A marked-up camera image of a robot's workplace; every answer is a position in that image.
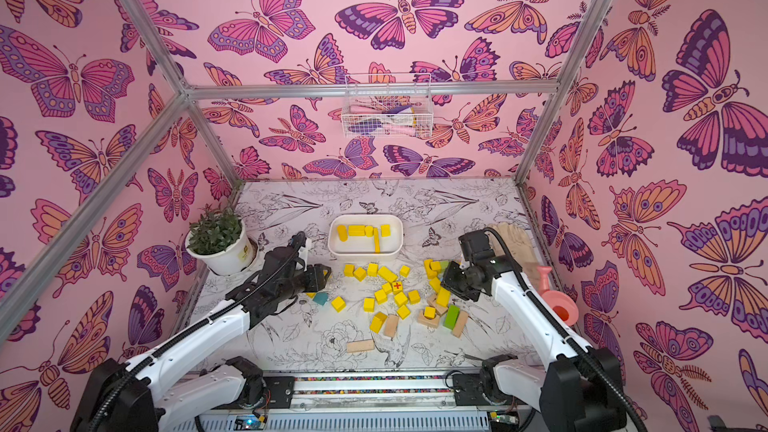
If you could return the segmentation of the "yellow long block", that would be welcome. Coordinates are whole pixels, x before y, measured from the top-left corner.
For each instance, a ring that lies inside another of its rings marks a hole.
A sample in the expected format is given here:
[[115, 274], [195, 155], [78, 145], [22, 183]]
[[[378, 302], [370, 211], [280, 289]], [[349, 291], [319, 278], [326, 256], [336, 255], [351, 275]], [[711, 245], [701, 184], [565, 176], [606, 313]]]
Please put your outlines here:
[[436, 303], [440, 307], [447, 308], [451, 299], [451, 292], [445, 288], [441, 288], [436, 296]]

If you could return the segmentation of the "yellow cylinder block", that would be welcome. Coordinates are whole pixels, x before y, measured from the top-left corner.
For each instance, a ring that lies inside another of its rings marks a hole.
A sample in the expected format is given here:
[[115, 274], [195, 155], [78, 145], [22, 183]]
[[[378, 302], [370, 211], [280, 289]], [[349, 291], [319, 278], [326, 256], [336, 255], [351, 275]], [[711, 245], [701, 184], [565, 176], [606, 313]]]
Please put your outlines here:
[[337, 226], [337, 235], [341, 242], [346, 242], [349, 238], [347, 227], [344, 225]]

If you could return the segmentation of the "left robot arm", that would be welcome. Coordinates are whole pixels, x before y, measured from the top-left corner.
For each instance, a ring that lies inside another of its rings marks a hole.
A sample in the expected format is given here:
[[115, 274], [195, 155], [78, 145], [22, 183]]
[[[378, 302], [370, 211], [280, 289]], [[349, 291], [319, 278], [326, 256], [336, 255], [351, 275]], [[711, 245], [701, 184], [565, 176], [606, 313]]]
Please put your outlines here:
[[262, 369], [237, 356], [193, 379], [192, 368], [227, 342], [278, 315], [302, 293], [325, 289], [332, 270], [308, 260], [302, 232], [264, 256], [260, 270], [229, 291], [202, 319], [123, 363], [91, 372], [73, 431], [168, 431], [218, 406], [268, 403]]

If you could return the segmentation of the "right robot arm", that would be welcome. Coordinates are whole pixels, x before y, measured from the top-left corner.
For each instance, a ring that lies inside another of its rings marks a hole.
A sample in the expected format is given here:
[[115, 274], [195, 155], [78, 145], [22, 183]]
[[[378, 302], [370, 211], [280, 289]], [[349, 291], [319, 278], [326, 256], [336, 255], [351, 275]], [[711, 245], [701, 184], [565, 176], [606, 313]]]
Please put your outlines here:
[[625, 394], [618, 358], [596, 349], [561, 319], [534, 289], [500, 233], [486, 227], [460, 236], [464, 262], [451, 263], [441, 285], [464, 300], [487, 295], [504, 307], [533, 345], [542, 365], [513, 356], [481, 362], [479, 382], [492, 403], [518, 400], [538, 412], [550, 431], [620, 431], [646, 425]]

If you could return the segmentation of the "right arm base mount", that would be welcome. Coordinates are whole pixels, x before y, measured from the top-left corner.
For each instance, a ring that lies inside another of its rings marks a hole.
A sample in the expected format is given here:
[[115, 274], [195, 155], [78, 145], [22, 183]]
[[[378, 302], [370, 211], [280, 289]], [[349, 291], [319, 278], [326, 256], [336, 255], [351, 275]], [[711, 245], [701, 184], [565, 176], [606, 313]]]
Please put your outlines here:
[[485, 373], [452, 370], [445, 374], [444, 385], [450, 389], [457, 406], [512, 406], [518, 398], [501, 392]]

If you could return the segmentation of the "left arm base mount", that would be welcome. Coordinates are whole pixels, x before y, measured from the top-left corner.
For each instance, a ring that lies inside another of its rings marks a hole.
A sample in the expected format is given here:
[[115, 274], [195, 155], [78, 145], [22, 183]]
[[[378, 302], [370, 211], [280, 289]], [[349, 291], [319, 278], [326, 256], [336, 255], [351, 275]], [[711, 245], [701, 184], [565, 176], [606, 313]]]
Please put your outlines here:
[[230, 408], [289, 409], [294, 396], [294, 376], [267, 376], [247, 379]]

